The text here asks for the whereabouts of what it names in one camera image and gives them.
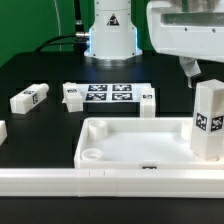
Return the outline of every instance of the black tabletop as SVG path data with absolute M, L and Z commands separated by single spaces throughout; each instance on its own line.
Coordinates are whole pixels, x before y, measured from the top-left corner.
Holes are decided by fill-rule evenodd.
M 222 81 L 224 64 L 200 62 L 205 79 Z M 74 168 L 73 156 L 87 117 L 138 117 L 138 103 L 85 104 L 68 113 L 62 84 L 151 83 L 158 117 L 192 116 L 195 91 L 177 57 L 144 52 L 122 68 L 86 64 L 73 53 L 22 53 L 0 68 L 0 120 L 8 138 L 1 168 Z M 26 115 L 12 114 L 9 99 L 31 84 L 47 83 L 48 97 Z M 223 223 L 222 199 L 0 198 L 2 223 Z

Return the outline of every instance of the green wall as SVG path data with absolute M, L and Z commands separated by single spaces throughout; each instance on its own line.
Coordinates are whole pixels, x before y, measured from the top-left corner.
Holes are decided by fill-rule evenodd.
M 57 0 L 62 34 L 74 32 L 73 0 Z M 80 0 L 85 30 L 94 21 L 94 0 Z M 139 47 L 151 49 L 146 5 L 148 0 L 132 0 L 132 21 L 138 27 Z M 0 0 L 0 66 L 13 55 L 33 51 L 58 35 L 54 0 Z M 47 50 L 58 50 L 58 47 Z

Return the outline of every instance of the white rectangular block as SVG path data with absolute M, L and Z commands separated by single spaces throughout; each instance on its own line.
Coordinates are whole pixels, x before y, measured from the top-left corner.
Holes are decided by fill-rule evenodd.
M 1 169 L 0 196 L 78 196 L 74 169 Z
M 141 91 L 140 117 L 142 118 L 155 117 L 155 113 L 156 113 L 155 89 L 143 88 Z
M 117 197 L 223 197 L 222 170 L 118 170 Z
M 205 160 L 223 154 L 224 83 L 210 80 L 197 85 L 191 150 Z
M 63 93 L 69 112 L 83 111 L 83 99 L 76 83 L 63 84 Z
M 47 98 L 47 84 L 33 84 L 10 99 L 12 113 L 26 114 L 41 101 Z
M 5 126 L 5 121 L 0 121 L 0 145 L 7 137 L 7 131 Z

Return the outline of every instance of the tall white block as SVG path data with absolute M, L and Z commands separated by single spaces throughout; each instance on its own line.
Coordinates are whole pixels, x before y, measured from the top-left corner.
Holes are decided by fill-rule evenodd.
M 63 93 L 69 112 L 83 111 L 83 99 L 76 83 L 63 84 Z
M 191 150 L 205 160 L 223 153 L 224 83 L 210 80 L 196 90 Z
M 156 113 L 156 100 L 155 100 L 155 89 L 143 88 L 141 91 L 140 100 L 140 117 L 150 118 L 155 117 Z
M 7 137 L 7 131 L 5 126 L 5 121 L 0 121 L 0 145 Z

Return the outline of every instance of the circular hole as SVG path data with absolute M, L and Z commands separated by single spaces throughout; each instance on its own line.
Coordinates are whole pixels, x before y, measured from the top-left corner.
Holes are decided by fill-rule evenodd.
M 103 152 L 96 148 L 86 149 L 82 152 L 81 157 L 86 161 L 100 161 L 103 160 Z

